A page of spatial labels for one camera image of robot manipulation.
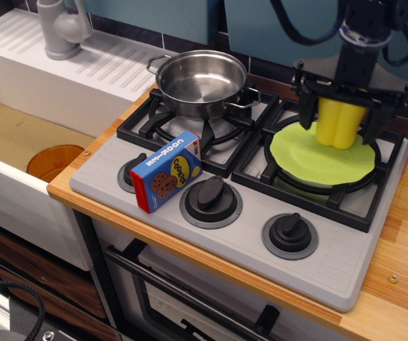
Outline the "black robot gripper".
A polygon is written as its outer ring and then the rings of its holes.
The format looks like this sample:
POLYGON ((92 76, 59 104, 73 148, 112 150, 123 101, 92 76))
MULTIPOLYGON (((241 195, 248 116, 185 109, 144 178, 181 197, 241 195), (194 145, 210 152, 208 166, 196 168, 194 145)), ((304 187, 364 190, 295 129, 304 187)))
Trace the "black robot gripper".
POLYGON ((408 81, 388 72, 377 54, 343 45, 337 55, 294 62, 292 90, 299 96, 299 123, 311 128, 319 98, 368 107, 363 144, 371 144, 408 102, 408 81))

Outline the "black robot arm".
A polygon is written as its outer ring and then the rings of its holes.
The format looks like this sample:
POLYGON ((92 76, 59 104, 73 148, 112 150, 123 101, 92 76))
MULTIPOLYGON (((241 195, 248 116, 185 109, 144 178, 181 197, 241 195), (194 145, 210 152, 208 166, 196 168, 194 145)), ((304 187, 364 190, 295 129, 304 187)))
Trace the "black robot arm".
POLYGON ((318 100, 333 99, 369 110, 363 141, 371 144, 408 102, 408 81, 378 62, 387 54, 393 31, 408 41, 408 1, 350 1, 338 33, 343 41, 337 55, 297 60, 292 88, 299 96, 299 123, 309 129, 318 100))

